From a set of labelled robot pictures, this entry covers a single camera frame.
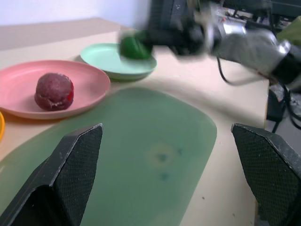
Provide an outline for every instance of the beige table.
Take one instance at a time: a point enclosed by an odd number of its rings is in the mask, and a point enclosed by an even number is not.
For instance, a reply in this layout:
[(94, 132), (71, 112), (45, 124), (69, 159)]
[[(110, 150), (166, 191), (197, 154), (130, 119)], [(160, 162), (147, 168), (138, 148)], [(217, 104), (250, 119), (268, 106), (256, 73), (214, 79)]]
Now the beige table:
[[(85, 46), (116, 42), (118, 32), (94, 35), (39, 46), (0, 52), (0, 68), (16, 63), (42, 60), (79, 60)], [(220, 78), (214, 59), (203, 57), (179, 62), (169, 52), (156, 54), (158, 68), (148, 78), (112, 84), (112, 92), (130, 86), (168, 93), (208, 114), (217, 126), (217, 140), (182, 219), (182, 226), (253, 225), (255, 198), (246, 183), (231, 125), (234, 122), (263, 127), (268, 98), (268, 82), (231, 62), (222, 62), (229, 80), (254, 78), (257, 82), (232, 87)], [(5, 114), (7, 128), (0, 143), (0, 160), (28, 139), (55, 125), (57, 121), (26, 121)]]

